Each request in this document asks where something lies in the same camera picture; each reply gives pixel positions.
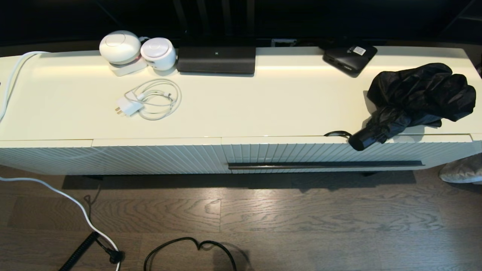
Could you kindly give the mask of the black router box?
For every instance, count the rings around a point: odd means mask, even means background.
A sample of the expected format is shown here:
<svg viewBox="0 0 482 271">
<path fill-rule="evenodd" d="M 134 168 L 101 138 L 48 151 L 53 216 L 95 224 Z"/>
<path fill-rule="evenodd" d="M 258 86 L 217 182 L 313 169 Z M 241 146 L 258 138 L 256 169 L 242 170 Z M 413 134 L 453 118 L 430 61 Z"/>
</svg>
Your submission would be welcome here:
<svg viewBox="0 0 482 271">
<path fill-rule="evenodd" d="M 190 38 L 178 44 L 176 68 L 184 74 L 253 76 L 253 38 Z"/>
</svg>

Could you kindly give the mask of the white fluted drawer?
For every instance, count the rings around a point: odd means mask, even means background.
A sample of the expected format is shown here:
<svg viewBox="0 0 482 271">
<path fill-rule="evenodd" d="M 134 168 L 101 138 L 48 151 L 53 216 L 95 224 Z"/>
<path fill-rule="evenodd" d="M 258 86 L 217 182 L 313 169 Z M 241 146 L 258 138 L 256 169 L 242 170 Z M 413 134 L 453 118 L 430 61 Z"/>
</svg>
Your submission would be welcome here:
<svg viewBox="0 0 482 271">
<path fill-rule="evenodd" d="M 412 171 L 443 165 L 482 152 L 482 141 L 467 134 L 403 135 L 353 149 L 343 137 L 226 137 L 222 148 L 229 163 L 324 161 L 421 161 L 420 167 L 231 170 L 232 173 Z"/>
</svg>

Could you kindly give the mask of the black set-top box with sticker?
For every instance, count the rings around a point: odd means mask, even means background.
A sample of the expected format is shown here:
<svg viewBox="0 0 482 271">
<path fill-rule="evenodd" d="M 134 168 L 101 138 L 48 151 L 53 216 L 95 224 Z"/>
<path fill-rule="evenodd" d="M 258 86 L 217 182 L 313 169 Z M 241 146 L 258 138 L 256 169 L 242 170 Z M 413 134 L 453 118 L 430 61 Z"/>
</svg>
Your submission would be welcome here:
<svg viewBox="0 0 482 271">
<path fill-rule="evenodd" d="M 348 76 L 356 78 L 377 53 L 378 49 L 368 43 L 348 41 L 324 49 L 323 60 Z"/>
</svg>

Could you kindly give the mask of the white charger plug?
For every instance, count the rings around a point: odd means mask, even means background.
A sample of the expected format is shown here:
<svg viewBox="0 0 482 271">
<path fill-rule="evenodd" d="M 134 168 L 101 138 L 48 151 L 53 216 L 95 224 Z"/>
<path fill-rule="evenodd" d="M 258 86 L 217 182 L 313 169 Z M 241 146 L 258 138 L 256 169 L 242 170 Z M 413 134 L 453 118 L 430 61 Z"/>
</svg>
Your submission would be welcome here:
<svg viewBox="0 0 482 271">
<path fill-rule="evenodd" d="M 131 100 L 125 97 L 119 98 L 116 103 L 117 108 L 115 109 L 115 112 L 128 117 L 131 117 L 144 108 L 143 104 L 137 100 Z"/>
</svg>

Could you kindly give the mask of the small white round device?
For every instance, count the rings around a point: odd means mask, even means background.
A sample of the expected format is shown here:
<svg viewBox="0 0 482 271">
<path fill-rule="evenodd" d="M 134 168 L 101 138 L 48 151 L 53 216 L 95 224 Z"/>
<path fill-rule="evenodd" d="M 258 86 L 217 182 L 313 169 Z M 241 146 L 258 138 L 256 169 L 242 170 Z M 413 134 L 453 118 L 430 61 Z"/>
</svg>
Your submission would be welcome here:
<svg viewBox="0 0 482 271">
<path fill-rule="evenodd" d="M 140 53 L 150 67 L 160 72 L 174 67 L 177 60 L 176 50 L 167 38 L 158 37 L 145 41 Z"/>
</svg>

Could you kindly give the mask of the white flat device base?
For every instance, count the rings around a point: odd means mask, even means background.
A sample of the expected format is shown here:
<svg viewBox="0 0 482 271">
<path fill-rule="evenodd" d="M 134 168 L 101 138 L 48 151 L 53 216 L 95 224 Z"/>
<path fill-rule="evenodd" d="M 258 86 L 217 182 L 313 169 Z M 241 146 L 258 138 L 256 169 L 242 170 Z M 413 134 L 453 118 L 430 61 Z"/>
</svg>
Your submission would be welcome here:
<svg viewBox="0 0 482 271">
<path fill-rule="evenodd" d="M 114 75 L 120 77 L 145 69 L 148 64 L 143 58 L 138 58 L 127 64 L 108 63 L 108 66 Z"/>
</svg>

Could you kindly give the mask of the large white round device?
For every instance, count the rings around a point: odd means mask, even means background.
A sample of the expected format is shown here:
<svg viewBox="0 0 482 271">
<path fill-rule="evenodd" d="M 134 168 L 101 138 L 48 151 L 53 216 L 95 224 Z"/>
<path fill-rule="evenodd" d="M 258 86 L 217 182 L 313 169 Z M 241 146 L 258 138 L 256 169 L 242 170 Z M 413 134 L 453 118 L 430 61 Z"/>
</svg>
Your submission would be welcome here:
<svg viewBox="0 0 482 271">
<path fill-rule="evenodd" d="M 136 34 L 119 30 L 107 34 L 99 44 L 100 55 L 108 63 L 123 65 L 131 63 L 140 55 L 141 41 Z"/>
</svg>

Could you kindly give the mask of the white slatted cabinet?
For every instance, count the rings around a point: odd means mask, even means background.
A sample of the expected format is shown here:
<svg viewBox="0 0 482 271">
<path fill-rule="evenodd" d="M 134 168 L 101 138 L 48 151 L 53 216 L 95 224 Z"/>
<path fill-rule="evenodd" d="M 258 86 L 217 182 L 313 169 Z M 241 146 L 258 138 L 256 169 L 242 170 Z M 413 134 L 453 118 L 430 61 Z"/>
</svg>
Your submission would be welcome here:
<svg viewBox="0 0 482 271">
<path fill-rule="evenodd" d="M 472 114 L 440 128 L 399 136 L 467 134 L 482 141 L 482 79 L 462 49 L 379 46 L 352 78 L 322 60 L 316 47 L 258 48 L 253 76 L 156 74 L 115 76 L 98 51 L 51 53 L 22 66 L 0 141 L 202 137 L 326 137 L 358 132 L 375 106 L 366 92 L 380 72 L 443 63 L 477 90 Z M 116 101 L 144 108 L 117 114 Z"/>
</svg>

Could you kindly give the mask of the long dark metal rod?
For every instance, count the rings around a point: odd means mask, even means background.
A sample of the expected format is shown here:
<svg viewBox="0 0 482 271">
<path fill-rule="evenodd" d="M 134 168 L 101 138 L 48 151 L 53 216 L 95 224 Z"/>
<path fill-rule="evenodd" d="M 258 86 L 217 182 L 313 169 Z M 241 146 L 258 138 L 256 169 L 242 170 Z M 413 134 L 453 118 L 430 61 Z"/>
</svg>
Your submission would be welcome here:
<svg viewBox="0 0 482 271">
<path fill-rule="evenodd" d="M 369 168 L 369 167 L 420 167 L 421 161 L 324 161 L 290 163 L 229 163 L 229 170 L 257 169 L 334 169 L 334 168 Z"/>
</svg>

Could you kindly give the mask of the white fluted cabinet front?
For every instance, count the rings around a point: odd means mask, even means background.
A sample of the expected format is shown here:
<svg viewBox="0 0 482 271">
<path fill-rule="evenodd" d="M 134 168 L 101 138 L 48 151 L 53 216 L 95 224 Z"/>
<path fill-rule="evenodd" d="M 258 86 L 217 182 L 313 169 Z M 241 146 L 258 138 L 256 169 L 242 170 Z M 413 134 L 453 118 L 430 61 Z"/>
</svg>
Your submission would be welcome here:
<svg viewBox="0 0 482 271">
<path fill-rule="evenodd" d="M 220 137 L 95 139 L 107 175 L 228 174 Z"/>
<path fill-rule="evenodd" d="M 46 175 L 86 175 L 102 169 L 92 140 L 0 141 L 0 165 Z"/>
</svg>

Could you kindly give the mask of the black umbrella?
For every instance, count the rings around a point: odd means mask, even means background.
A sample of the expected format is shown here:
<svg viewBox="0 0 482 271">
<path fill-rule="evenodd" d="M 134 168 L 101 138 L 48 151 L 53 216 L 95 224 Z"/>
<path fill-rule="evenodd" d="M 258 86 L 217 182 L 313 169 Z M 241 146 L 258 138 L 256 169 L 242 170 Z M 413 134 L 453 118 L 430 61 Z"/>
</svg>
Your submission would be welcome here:
<svg viewBox="0 0 482 271">
<path fill-rule="evenodd" d="M 467 78 L 454 74 L 446 64 L 430 63 L 398 72 L 381 72 L 373 79 L 367 98 L 375 111 L 355 134 L 332 131 L 329 137 L 345 137 L 363 151 L 414 126 L 441 127 L 442 119 L 456 122 L 476 106 L 475 88 Z"/>
</svg>

